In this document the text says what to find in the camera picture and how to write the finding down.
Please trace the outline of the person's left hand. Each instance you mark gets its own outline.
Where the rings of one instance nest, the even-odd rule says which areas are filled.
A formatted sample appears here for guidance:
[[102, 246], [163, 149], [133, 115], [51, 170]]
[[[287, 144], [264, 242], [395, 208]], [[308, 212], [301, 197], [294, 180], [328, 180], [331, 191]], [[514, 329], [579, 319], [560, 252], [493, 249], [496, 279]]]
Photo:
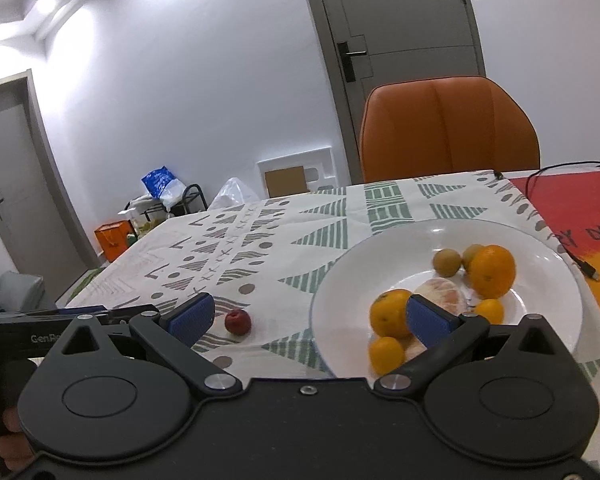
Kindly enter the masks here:
[[0, 436], [0, 457], [10, 470], [21, 469], [33, 458], [31, 445], [22, 432], [16, 408], [8, 408], [2, 415], [6, 434]]

